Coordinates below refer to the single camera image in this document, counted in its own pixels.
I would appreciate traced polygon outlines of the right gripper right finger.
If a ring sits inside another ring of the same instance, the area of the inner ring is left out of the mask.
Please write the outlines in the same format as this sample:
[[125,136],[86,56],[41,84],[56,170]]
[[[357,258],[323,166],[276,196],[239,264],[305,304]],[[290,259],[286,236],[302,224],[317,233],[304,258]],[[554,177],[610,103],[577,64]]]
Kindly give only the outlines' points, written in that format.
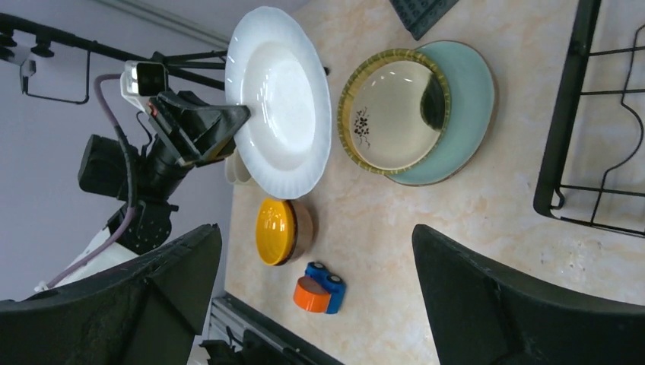
[[411,244],[442,364],[642,364],[644,308],[570,290],[424,224]]

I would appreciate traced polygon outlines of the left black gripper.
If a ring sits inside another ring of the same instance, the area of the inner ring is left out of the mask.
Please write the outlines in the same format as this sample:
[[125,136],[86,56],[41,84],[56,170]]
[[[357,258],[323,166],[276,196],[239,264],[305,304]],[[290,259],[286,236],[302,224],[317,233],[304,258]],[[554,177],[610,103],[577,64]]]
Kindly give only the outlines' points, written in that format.
[[251,117],[248,106],[211,105],[191,91],[162,91],[149,99],[147,108],[158,137],[183,167],[230,156],[235,134]]

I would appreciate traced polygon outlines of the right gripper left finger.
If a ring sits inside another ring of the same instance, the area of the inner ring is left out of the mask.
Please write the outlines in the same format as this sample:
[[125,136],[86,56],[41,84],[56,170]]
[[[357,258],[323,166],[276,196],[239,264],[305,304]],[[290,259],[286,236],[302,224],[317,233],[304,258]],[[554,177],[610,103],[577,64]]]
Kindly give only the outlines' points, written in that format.
[[1,303],[3,364],[185,364],[221,258],[203,224],[79,281]]

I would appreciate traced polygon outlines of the blue orange toy car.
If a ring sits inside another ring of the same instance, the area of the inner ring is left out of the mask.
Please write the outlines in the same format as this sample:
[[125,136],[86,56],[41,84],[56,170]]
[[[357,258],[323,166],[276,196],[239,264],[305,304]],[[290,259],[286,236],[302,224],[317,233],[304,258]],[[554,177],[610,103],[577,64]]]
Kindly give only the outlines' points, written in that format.
[[321,262],[309,262],[297,279],[293,301],[311,313],[336,314],[342,307],[347,285]]

